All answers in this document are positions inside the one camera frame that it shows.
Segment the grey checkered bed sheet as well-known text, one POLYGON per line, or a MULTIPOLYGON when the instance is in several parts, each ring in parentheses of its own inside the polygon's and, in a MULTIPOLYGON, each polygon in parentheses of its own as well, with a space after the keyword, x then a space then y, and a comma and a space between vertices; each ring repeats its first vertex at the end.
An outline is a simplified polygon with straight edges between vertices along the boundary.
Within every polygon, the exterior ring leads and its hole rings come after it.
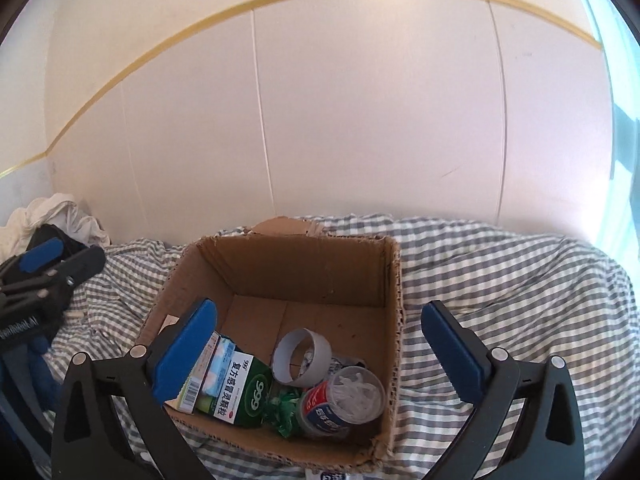
MULTIPOLYGON (((612 463, 639 419, 639 309, 622 266, 581 240, 520 235, 482 222, 385 214, 307 217, 336 235, 383 234, 400 244, 406 328, 390 463, 366 479, 422 479, 470 414, 420 330, 420 309, 442 300, 487 347, 515 359, 562 356, 582 421, 585 479, 612 463)), ((107 247, 104 271, 79 287, 72 315, 42 356, 62 382, 73 355, 128 351, 186 246, 140 238, 107 247)), ((178 424, 217 479, 305 479, 178 424)))

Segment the blue label plastic jar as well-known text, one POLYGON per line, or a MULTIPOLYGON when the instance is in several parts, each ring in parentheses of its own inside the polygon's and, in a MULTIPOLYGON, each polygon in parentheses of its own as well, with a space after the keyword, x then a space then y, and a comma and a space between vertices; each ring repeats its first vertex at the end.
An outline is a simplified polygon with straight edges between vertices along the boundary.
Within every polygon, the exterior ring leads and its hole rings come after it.
POLYGON ((304 393, 297 420, 308 436, 344 438, 352 427, 379 418, 385 404, 378 376, 362 366, 346 366, 304 393))

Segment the white cloth pile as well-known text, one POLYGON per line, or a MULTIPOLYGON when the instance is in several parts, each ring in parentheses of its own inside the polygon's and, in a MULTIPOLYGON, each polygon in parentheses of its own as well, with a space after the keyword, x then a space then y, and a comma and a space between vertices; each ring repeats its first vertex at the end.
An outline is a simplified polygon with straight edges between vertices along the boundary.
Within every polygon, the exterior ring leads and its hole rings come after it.
POLYGON ((28 206, 15 209, 1 225, 1 260, 24 252, 36 229, 52 224, 73 240, 86 245, 112 244, 97 218, 83 211, 72 194, 55 193, 39 197, 28 206))

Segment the white green small box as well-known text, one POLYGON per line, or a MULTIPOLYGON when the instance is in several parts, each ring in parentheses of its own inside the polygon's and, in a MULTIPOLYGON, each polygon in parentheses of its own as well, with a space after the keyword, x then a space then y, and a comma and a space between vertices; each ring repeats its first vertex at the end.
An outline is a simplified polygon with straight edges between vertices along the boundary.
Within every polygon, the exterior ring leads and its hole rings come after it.
POLYGON ((186 378, 178 396, 175 398, 174 409, 178 412, 186 414, 193 413, 196 400, 198 400, 198 395, 201 392, 210 361, 213 359, 219 339, 220 335, 217 332, 213 332, 193 365, 188 378, 186 378))

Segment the clear tape roll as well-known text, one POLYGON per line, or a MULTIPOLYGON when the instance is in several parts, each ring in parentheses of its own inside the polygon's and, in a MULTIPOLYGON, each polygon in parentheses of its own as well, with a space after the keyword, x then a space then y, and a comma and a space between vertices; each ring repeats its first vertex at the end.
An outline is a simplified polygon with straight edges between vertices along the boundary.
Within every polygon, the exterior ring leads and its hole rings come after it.
POLYGON ((281 385, 307 389, 326 377, 331 360, 332 349, 326 338, 298 328, 285 334, 274 348, 271 369, 281 385))

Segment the green white medicine box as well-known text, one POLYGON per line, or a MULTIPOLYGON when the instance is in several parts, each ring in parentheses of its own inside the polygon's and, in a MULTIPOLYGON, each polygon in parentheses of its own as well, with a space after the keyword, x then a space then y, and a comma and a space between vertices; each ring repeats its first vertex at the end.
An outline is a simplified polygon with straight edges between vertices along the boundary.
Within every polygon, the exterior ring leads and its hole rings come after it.
POLYGON ((232 426, 256 428, 262 424, 272 383, 267 364, 221 336, 195 408, 232 426))

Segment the black cloth pile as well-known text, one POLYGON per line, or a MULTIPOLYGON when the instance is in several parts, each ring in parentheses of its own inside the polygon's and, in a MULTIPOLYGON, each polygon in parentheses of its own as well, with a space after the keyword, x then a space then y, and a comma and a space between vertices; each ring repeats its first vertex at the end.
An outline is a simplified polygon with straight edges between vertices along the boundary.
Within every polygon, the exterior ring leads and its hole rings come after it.
MULTIPOLYGON (((64 245, 62 259, 55 264, 89 248, 56 226, 45 224, 36 229, 27 250, 53 237, 64 245)), ((1 446, 24 460, 27 471, 36 479, 42 477, 43 469, 51 466, 52 437, 44 413, 56 409, 61 388, 43 359, 53 337, 39 336, 1 352, 1 446)))

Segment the green crumpled wrapper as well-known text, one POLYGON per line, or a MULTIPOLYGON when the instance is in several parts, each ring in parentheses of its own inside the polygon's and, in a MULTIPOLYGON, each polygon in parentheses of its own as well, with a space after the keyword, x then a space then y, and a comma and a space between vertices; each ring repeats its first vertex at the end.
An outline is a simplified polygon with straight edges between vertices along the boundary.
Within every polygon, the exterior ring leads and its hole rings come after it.
POLYGON ((262 423, 280 437, 291 439, 302 434, 297 414, 303 391, 299 388, 275 385, 262 413, 262 423))

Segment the brown cardboard box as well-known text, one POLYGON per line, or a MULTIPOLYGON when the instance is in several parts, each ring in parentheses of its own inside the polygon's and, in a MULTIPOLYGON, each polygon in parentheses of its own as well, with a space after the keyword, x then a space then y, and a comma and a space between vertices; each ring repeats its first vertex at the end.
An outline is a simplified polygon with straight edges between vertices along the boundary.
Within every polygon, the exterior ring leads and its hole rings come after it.
POLYGON ((309 328, 340 356, 366 362, 386 392, 384 412, 343 440, 285 440, 267 428, 234 428, 204 414, 168 412, 180 428, 259 456, 308 468, 370 472, 393 454, 401 358, 400 249, 393 237, 338 235, 310 220, 273 218, 236 235, 190 244, 171 270, 138 341, 195 300, 216 304, 217 327, 270 362, 290 330, 309 328))

